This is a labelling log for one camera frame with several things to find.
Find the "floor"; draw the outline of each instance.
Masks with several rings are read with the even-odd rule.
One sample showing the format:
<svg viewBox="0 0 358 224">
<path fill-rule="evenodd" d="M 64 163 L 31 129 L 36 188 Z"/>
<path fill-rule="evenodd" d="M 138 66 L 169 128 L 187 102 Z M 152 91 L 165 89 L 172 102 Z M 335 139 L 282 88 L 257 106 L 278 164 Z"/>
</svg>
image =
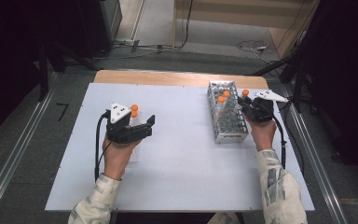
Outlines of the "floor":
<svg viewBox="0 0 358 224">
<path fill-rule="evenodd" d="M 159 13 L 161 16 L 170 17 L 167 8 L 170 8 L 171 1 L 160 3 L 160 7 L 165 6 L 165 10 L 157 7 L 156 3 L 160 2 L 157 0 L 145 0 L 144 3 L 143 1 L 129 0 L 122 0 L 121 2 L 124 17 L 126 17 L 126 12 L 129 14 L 128 11 L 131 11 L 131 8 L 135 8 L 133 10 L 135 12 L 139 12 L 142 6 L 144 8 L 140 17 L 127 16 L 132 18 L 134 25 L 128 29 L 129 32 L 126 33 L 123 30 L 120 33 L 121 41 L 125 40 L 131 43 L 133 40 L 139 39 L 142 45 L 171 44 L 171 20 L 155 19 L 151 21 L 153 19 L 151 15 L 157 15 L 151 10 L 153 8 L 162 12 Z M 128 5 L 126 8 L 126 3 L 130 3 L 134 7 Z M 181 21 L 178 21 L 177 27 L 180 30 L 177 31 L 176 39 L 177 44 L 180 44 L 182 39 Z M 131 48 L 117 48 L 113 49 L 104 59 L 95 60 L 93 63 L 105 69 L 187 71 L 231 75 L 251 74 L 265 67 L 267 63 L 263 62 L 253 52 L 237 48 L 237 44 L 246 40 L 263 40 L 272 43 L 267 30 L 261 27 L 238 27 L 236 25 L 229 28 L 222 24 L 192 21 L 189 25 L 189 39 L 186 47 L 180 51 L 156 54 L 151 49 L 138 49 L 131 53 Z M 225 36 L 224 34 L 228 31 L 233 32 L 233 34 Z M 249 46 L 242 46 L 242 49 L 250 48 Z M 269 44 L 268 51 L 261 54 L 262 59 L 279 60 L 277 56 L 273 56 L 274 50 L 274 46 Z M 0 223 L 65 223 L 69 216 L 69 213 L 65 212 L 45 212 L 44 207 L 75 124 L 78 110 L 81 107 L 83 96 L 89 83 L 92 82 L 95 72 L 70 60 L 68 60 L 68 64 L 70 66 L 65 74 L 53 74 L 58 77 L 58 82 L 52 88 L 46 111 L 39 120 L 26 151 L 0 200 Z M 265 74 L 264 77 L 271 89 L 285 95 L 283 85 L 276 78 L 281 71 L 282 69 L 277 69 L 270 74 Z M 0 129 L 0 171 L 37 106 L 38 92 L 38 88 L 30 92 Z M 69 105 L 60 121 L 62 107 L 58 104 Z M 358 167 L 346 165 L 340 160 L 332 161 L 330 159 L 335 150 L 324 130 L 324 125 L 317 116 L 311 114 L 308 105 L 303 104 L 301 106 L 302 116 L 325 171 L 328 173 L 340 200 L 348 220 L 347 223 L 358 223 Z M 299 152 L 303 151 L 304 146 L 301 144 L 301 137 L 296 130 L 292 117 L 288 116 L 287 118 L 287 128 L 292 130 L 293 140 L 296 139 L 299 143 L 296 154 L 300 160 Z M 307 213 L 309 223 L 334 223 L 310 160 L 306 153 L 302 152 L 302 154 L 304 154 L 305 178 L 309 183 L 309 191 L 316 209 L 314 212 Z M 243 216 L 245 223 L 264 223 L 260 211 L 247 212 Z"/>
</svg>

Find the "orange cap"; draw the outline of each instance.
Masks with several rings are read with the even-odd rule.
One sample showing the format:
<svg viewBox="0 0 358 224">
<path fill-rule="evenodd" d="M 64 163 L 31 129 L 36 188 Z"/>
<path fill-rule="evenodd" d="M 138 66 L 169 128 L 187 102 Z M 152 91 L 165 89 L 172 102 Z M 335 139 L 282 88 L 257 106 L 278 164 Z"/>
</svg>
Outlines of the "orange cap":
<svg viewBox="0 0 358 224">
<path fill-rule="evenodd" d="M 131 110 L 132 111 L 138 111 L 138 105 L 132 105 Z"/>
<path fill-rule="evenodd" d="M 217 97 L 217 102 L 223 103 L 223 102 L 225 102 L 225 98 L 223 96 L 219 96 L 219 97 Z"/>
<path fill-rule="evenodd" d="M 249 91 L 248 91 L 248 90 L 243 90 L 243 91 L 242 91 L 242 95 L 244 95 L 244 96 L 249 95 Z"/>
<path fill-rule="evenodd" d="M 224 96 L 224 97 L 228 97 L 228 96 L 229 96 L 229 91 L 224 91 L 224 92 L 223 92 L 223 96 Z"/>
<path fill-rule="evenodd" d="M 136 118 L 136 116 L 138 116 L 138 111 L 132 110 L 131 111 L 131 117 Z"/>
</svg>

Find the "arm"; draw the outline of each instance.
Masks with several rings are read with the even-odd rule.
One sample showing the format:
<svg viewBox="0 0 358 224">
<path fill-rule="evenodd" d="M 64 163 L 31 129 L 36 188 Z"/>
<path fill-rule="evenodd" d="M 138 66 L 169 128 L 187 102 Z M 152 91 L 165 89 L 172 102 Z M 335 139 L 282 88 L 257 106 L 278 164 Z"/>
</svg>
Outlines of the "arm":
<svg viewBox="0 0 358 224">
<path fill-rule="evenodd" d="M 103 141 L 104 173 L 98 177 L 94 190 L 86 199 L 80 201 L 72 210 L 68 224 L 108 223 L 115 204 L 121 177 L 129 163 L 132 150 L 141 141 L 128 145 L 111 143 L 105 137 Z"/>
<path fill-rule="evenodd" d="M 276 126 L 273 120 L 254 123 L 248 120 L 257 149 L 261 200 L 266 223 L 307 223 L 300 188 L 294 177 L 282 168 L 272 149 Z"/>
</svg>

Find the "gray floor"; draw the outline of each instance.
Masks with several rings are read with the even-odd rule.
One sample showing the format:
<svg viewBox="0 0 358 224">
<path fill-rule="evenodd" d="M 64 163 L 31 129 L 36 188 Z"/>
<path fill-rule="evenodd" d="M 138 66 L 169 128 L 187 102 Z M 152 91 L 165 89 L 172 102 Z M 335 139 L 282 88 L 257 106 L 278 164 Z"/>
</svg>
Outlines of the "gray floor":
<svg viewBox="0 0 358 224">
<path fill-rule="evenodd" d="M 244 55 L 202 53 L 201 49 L 198 49 L 198 51 L 170 51 L 144 57 L 119 59 L 118 57 L 134 55 L 131 54 L 130 49 L 120 48 L 112 50 L 109 55 L 106 55 L 106 59 L 93 62 L 105 69 L 144 69 L 229 75 L 251 74 L 266 65 L 257 58 Z M 135 54 L 148 52 L 150 50 L 140 49 Z M 0 201 L 0 223 L 43 224 L 65 223 L 67 221 L 69 213 L 45 212 L 44 208 L 54 181 L 54 175 L 59 168 L 77 113 L 81 107 L 83 96 L 96 73 L 82 65 L 68 64 L 71 65 L 65 74 L 60 74 L 60 81 L 48 108 Z M 277 81 L 276 76 L 275 72 L 264 75 L 269 86 L 281 93 L 282 85 Z M 0 169 L 16 144 L 26 122 L 31 117 L 37 98 L 38 88 L 35 88 L 0 128 Z M 58 118 L 62 113 L 62 107 L 56 105 L 57 103 L 69 104 L 61 121 L 58 121 Z M 337 196 L 343 202 L 342 206 L 347 219 L 350 223 L 358 223 L 358 167 L 345 165 L 341 161 L 330 160 L 330 156 L 335 150 L 324 130 L 324 125 L 317 116 L 310 114 L 308 105 L 302 105 L 302 107 L 311 137 Z M 295 139 L 300 144 L 300 148 L 303 148 L 290 116 L 288 121 L 289 129 L 295 134 Z M 310 162 L 306 154 L 304 152 L 303 154 L 306 168 L 305 178 L 309 183 L 310 195 L 316 208 L 314 212 L 307 213 L 309 223 L 333 223 L 319 184 L 310 167 Z M 245 213 L 244 217 L 245 223 L 264 223 L 260 211 Z"/>
</svg>

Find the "jacket sleeve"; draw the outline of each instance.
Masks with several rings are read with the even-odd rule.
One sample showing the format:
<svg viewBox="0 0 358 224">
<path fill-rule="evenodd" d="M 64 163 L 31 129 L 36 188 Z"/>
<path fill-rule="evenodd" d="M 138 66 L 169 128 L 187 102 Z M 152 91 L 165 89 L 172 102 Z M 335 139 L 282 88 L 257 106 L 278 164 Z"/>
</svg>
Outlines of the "jacket sleeve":
<svg viewBox="0 0 358 224">
<path fill-rule="evenodd" d="M 120 184 L 121 181 L 100 174 L 91 195 L 80 201 L 72 210 L 68 224 L 109 223 Z"/>
<path fill-rule="evenodd" d="M 274 149 L 257 152 L 261 201 L 266 223 L 307 223 L 295 178 L 282 168 Z"/>
</svg>

